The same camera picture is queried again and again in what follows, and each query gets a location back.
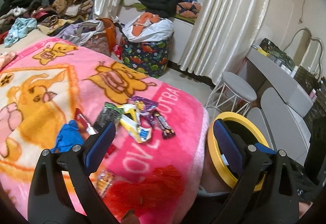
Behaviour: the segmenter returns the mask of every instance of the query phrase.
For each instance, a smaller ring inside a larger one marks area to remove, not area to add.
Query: gray chair
[[[257,99],[257,94],[254,91],[254,89],[241,77],[237,76],[236,74],[232,72],[223,72],[222,73],[222,85],[215,86],[213,91],[211,92],[208,101],[206,103],[206,108],[215,108],[216,110],[221,111],[219,108],[224,105],[226,102],[230,100],[233,101],[231,112],[233,112],[235,104],[237,102],[237,99],[240,98],[244,100],[246,103],[237,110],[236,113],[242,112],[242,115],[245,116],[248,112],[250,105],[253,101]],[[224,102],[220,103],[220,100],[222,98],[222,95],[224,92],[226,92],[226,87],[234,94],[232,97],[228,98]],[[214,101],[214,95],[215,93],[222,89],[217,101]]]

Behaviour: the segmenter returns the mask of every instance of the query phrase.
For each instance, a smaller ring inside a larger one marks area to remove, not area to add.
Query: mirror
[[[315,76],[322,75],[322,41],[313,37],[308,28],[297,31],[284,52],[293,59],[297,66],[302,66]]]

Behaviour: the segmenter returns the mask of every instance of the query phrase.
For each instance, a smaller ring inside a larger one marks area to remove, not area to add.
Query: person's leg
[[[222,180],[216,171],[209,155],[208,146],[205,146],[205,159],[200,186],[208,193],[230,192],[231,188]]]

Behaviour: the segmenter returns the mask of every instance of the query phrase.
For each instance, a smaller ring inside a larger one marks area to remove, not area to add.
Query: pink blanket
[[[196,197],[203,169],[206,110],[180,89],[58,38],[24,49],[0,74],[0,181],[24,217],[40,153],[54,147],[56,135],[74,118],[75,109],[93,123],[104,102],[124,104],[134,95],[157,101],[176,137],[163,140],[156,128],[150,141],[138,144],[120,126],[113,142],[117,150],[104,164],[131,182],[142,181],[154,168],[173,165],[185,181],[185,191],[140,220],[142,224],[182,220]],[[64,178],[74,207],[83,212],[68,175]]]

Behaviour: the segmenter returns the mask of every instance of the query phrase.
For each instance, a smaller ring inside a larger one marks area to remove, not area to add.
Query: dinosaur print basket
[[[159,78],[167,67],[171,41],[172,36],[160,42],[131,43],[123,34],[120,41],[122,62],[131,69]]]

